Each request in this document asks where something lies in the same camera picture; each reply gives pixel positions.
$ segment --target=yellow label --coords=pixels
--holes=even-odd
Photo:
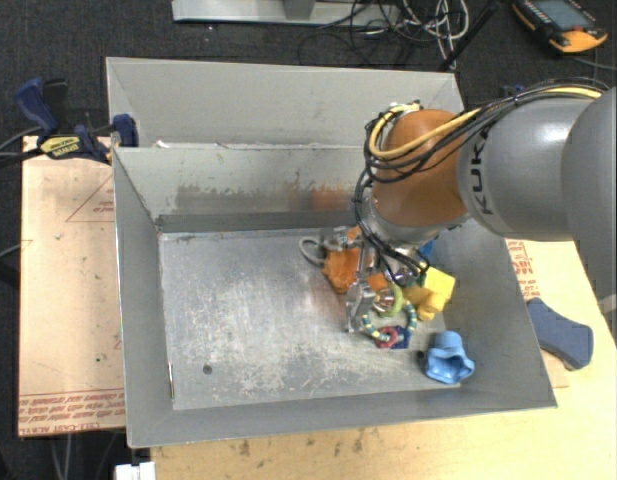
[[[39,149],[55,157],[62,156],[79,149],[79,137],[74,135],[50,137]]]

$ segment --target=blue handle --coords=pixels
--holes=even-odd
[[[569,370],[579,370],[592,359],[594,336],[587,325],[561,316],[539,297],[526,306],[539,346],[560,358]]]
[[[59,128],[59,123],[50,112],[50,107],[44,102],[39,78],[28,80],[17,90],[15,103],[28,119],[43,128],[45,135],[49,135]]]
[[[132,148],[139,146],[139,134],[132,117],[128,114],[118,114],[112,118],[112,124],[119,132],[122,146]]]

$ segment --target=cardboard sheet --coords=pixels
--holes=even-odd
[[[111,168],[40,157],[22,177],[18,434],[123,427]]]

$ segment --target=orange device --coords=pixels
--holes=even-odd
[[[590,50],[608,37],[574,0],[514,0],[512,9],[541,43],[564,54]]]

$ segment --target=yellow cable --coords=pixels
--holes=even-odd
[[[601,92],[594,91],[591,89],[584,89],[581,87],[555,87],[551,89],[546,89],[544,92],[578,94],[580,96],[585,96],[591,99],[596,99],[599,96],[601,96]],[[479,112],[481,110],[481,107],[471,110],[470,112],[466,112],[465,114],[462,114],[461,116],[455,117],[451,119],[450,121],[448,121],[447,123],[444,123],[441,126],[438,126],[434,130],[431,130],[428,133],[425,133],[424,135],[421,135],[420,137],[417,137],[416,139],[398,148],[391,149],[389,151],[382,151],[377,148],[377,137],[379,136],[379,133],[381,132],[381,130],[383,130],[384,126],[386,126],[396,116],[396,114],[399,114],[407,110],[416,111],[420,109],[421,109],[421,106],[417,103],[414,103],[411,105],[396,105],[390,108],[383,116],[381,116],[380,120],[377,121],[372,131],[370,132],[370,137],[368,139],[368,149],[370,153],[376,158],[379,158],[382,160],[391,160],[393,158],[401,156],[413,150],[417,146],[420,146],[424,142],[429,141],[433,137],[437,137],[439,135],[451,132],[455,128],[459,127],[460,125],[468,121],[477,112]]]

